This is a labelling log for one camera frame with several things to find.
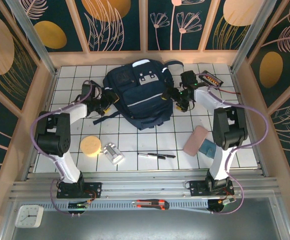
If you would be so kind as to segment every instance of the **pink sponge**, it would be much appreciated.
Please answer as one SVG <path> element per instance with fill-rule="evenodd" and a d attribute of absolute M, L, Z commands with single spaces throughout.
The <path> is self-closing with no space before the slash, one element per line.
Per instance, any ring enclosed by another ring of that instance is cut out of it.
<path fill-rule="evenodd" d="M 202 126 L 197 126 L 190 135 L 184 146 L 184 152 L 190 156 L 195 156 L 207 137 L 208 131 Z"/>

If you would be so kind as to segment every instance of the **yellow sponge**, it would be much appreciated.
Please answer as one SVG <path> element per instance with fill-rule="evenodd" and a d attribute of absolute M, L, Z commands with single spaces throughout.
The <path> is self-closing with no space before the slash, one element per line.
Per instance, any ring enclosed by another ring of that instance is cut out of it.
<path fill-rule="evenodd" d="M 88 157 L 95 157 L 100 153 L 101 143 L 95 136 L 87 136 L 80 142 L 81 151 Z"/>

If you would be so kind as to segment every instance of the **grid surface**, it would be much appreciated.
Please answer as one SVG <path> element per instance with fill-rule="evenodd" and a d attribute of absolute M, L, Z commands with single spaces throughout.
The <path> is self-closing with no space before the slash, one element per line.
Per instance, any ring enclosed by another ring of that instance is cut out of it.
<path fill-rule="evenodd" d="M 85 80 L 93 80 L 102 86 L 102 81 L 107 72 L 117 67 L 120 67 L 120 65 L 63 66 L 57 80 L 50 110 L 53 111 L 67 106 L 75 100 L 77 95 L 80 94 L 82 83 Z M 180 86 L 180 74 L 184 71 L 193 70 L 195 73 L 201 73 L 207 70 L 224 82 L 222 89 L 235 92 L 228 66 L 225 64 L 185 64 L 184 67 L 172 65 L 169 66 L 169 70 L 173 75 L 176 87 Z M 238 103 L 235 94 L 218 90 L 215 90 L 214 93 L 228 102 Z M 115 111 L 116 108 L 112 105 L 106 115 Z M 213 141 L 211 133 L 213 116 L 199 103 L 195 103 L 195 107 L 187 112 L 181 112 L 174 108 L 170 121 L 164 122 L 161 126 L 142 131 L 131 125 L 122 115 L 94 125 L 93 121 L 97 118 L 100 118 L 100 116 L 96 112 L 92 112 L 87 118 L 80 119 L 71 125 L 70 152 L 78 169 L 83 173 L 207 169 L 213 162 L 213 159 L 200 152 L 194 157 L 183 152 L 183 146 L 196 126 L 203 126 L 207 129 L 209 131 L 207 139 Z M 102 146 L 115 143 L 123 152 L 125 160 L 118 165 L 112 165 L 103 152 L 96 157 L 85 156 L 81 152 L 79 144 L 81 140 L 90 135 L 100 138 Z M 156 159 L 138 156 L 137 152 L 169 154 L 175 155 L 176 158 Z M 239 150 L 231 167 L 232 169 L 257 168 L 253 149 Z M 37 156 L 34 167 L 35 173 L 52 173 L 55 171 L 55 166 L 50 159 L 40 154 Z"/>

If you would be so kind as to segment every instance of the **clock face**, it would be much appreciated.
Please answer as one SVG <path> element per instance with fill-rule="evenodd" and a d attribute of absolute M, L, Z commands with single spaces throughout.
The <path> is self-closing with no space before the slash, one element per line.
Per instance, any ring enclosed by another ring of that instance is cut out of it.
<path fill-rule="evenodd" d="M 23 205 L 19 208 L 16 227 L 36 228 L 40 225 L 43 207 L 38 205 Z"/>

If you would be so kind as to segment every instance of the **purple cable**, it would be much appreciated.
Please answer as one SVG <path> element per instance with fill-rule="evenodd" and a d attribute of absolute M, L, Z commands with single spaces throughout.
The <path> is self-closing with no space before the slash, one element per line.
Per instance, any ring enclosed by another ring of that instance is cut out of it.
<path fill-rule="evenodd" d="M 35 138 L 34 138 L 34 127 L 35 127 L 35 125 L 38 123 L 39 120 L 41 120 L 41 119 L 43 119 L 43 118 L 45 118 L 45 117 L 47 117 L 47 116 L 49 116 L 49 115 L 52 115 L 52 114 L 55 114 L 55 113 L 59 113 L 59 112 L 62 112 L 62 111 L 68 110 L 68 109 L 72 108 L 73 106 L 82 103 L 86 98 L 88 98 L 88 96 L 91 94 L 91 91 L 92 91 L 92 83 L 91 83 L 90 81 L 88 81 L 88 80 L 84 81 L 83 84 L 85 84 L 85 83 L 90 83 L 90 89 L 89 89 L 89 92 L 88 92 L 88 94 L 87 94 L 85 97 L 83 97 L 83 98 L 82 98 L 81 100 L 79 100 L 78 102 L 72 102 L 72 103 L 71 103 L 70 105 L 68 105 L 68 106 L 65 106 L 65 107 L 60 108 L 60 109 L 55 110 L 55 111 L 47 112 L 47 113 L 45 113 L 45 114 L 39 116 L 39 117 L 36 118 L 36 119 L 33 121 L 33 123 L 30 125 L 29 135 L 30 135 L 31 142 L 33 143 L 34 147 L 36 148 L 36 150 L 37 150 L 39 153 L 43 154 L 43 155 L 44 155 L 45 157 L 47 157 L 47 158 L 50 158 L 50 159 L 55 163 L 56 167 L 57 167 L 58 170 L 60 171 L 60 180 L 61 180 L 61 181 L 64 179 L 64 177 L 65 177 L 65 173 L 64 173 L 64 172 L 62 171 L 62 169 L 59 167 L 59 164 L 58 164 L 58 162 L 56 161 L 56 159 L 55 159 L 53 156 L 50 156 L 50 155 L 48 155 L 47 153 L 45 153 L 45 152 L 44 152 L 44 151 L 43 151 L 43 150 L 38 146 L 38 144 L 36 143 Z M 51 182 L 51 185 L 50 185 L 49 195 L 50 195 L 51 203 L 52 203 L 53 207 L 54 207 L 58 212 L 60 212 L 60 213 L 62 213 L 62 214 L 65 214 L 65 215 L 71 215 L 71 216 L 73 216 L 72 214 L 70 214 L 70 213 L 68 213 L 68 212 L 64 212 L 64 211 L 60 210 L 60 209 L 56 206 L 56 204 L 55 204 L 55 202 L 54 202 L 54 199 L 53 199 L 53 197 L 52 197 L 52 186 L 53 186 L 53 184 L 54 184 L 54 182 L 55 182 L 56 180 L 57 180 L 57 179 L 53 179 L 52 182 Z"/>
<path fill-rule="evenodd" d="M 199 73 L 199 74 L 197 74 L 197 75 L 198 75 L 198 76 L 208 76 L 208 77 L 213 78 L 212 75 L 204 74 L 204 73 Z M 237 180 L 235 177 L 233 177 L 233 176 L 229 173 L 229 170 L 228 170 L 229 159 L 230 159 L 231 155 L 234 154 L 237 150 L 239 150 L 239 149 L 243 149 L 243 148 L 252 147 L 252 146 L 255 146 L 255 145 L 258 145 L 259 143 L 261 143 L 261 142 L 266 138 L 266 136 L 267 136 L 267 134 L 268 134 L 268 131 L 269 131 L 269 122 L 268 122 L 267 118 L 266 118 L 266 117 L 265 117 L 265 116 L 264 116 L 260 111 L 258 111 L 257 109 L 255 109 L 255 108 L 253 108 L 253 107 L 250 107 L 250 106 L 241 105 L 241 104 L 233 104 L 233 103 L 230 103 L 230 102 L 225 102 L 225 101 L 221 100 L 220 98 L 218 98 L 217 96 L 215 96 L 215 95 L 210 91 L 210 88 L 214 88 L 214 89 L 217 89 L 217 90 L 218 90 L 220 87 L 216 87 L 216 86 L 213 86 L 213 85 L 210 85 L 210 86 L 208 87 L 208 93 L 209 93 L 209 94 L 210 94 L 214 99 L 216 99 L 217 101 L 219 101 L 219 102 L 221 102 L 221 103 L 223 103 L 223 104 L 226 104 L 226 105 L 232 106 L 232 107 L 238 107 L 238 108 L 243 108 L 243 109 L 251 110 L 251 111 L 253 111 L 253 112 L 259 114 L 259 115 L 264 119 L 265 124 L 266 124 L 265 134 L 264 134 L 264 135 L 263 135 L 263 136 L 262 136 L 258 141 L 256 141 L 256 142 L 252 142 L 252 143 L 250 143 L 250 144 L 246 144 L 246 145 L 243 145 L 243 146 L 238 146 L 238 147 L 233 148 L 233 149 L 230 151 L 230 153 L 229 153 L 229 155 L 228 155 L 228 157 L 227 157 L 227 159 L 226 159 L 226 162 L 225 162 L 225 171 L 226 171 L 226 173 L 228 174 L 228 176 L 229 176 L 230 178 L 232 178 L 232 179 L 233 179 L 233 180 L 238 184 L 238 186 L 239 186 L 240 189 L 241 189 L 241 202 L 240 202 L 239 206 L 238 206 L 236 209 L 234 209 L 234 210 L 232 210 L 232 211 L 230 211 L 230 212 L 215 212 L 216 214 L 227 215 L 227 214 L 232 214 L 232 213 L 236 212 L 238 209 L 240 209 L 241 206 L 242 206 L 242 204 L 243 204 L 243 202 L 244 202 L 244 198 L 245 198 L 243 186 L 238 182 L 238 180 Z"/>

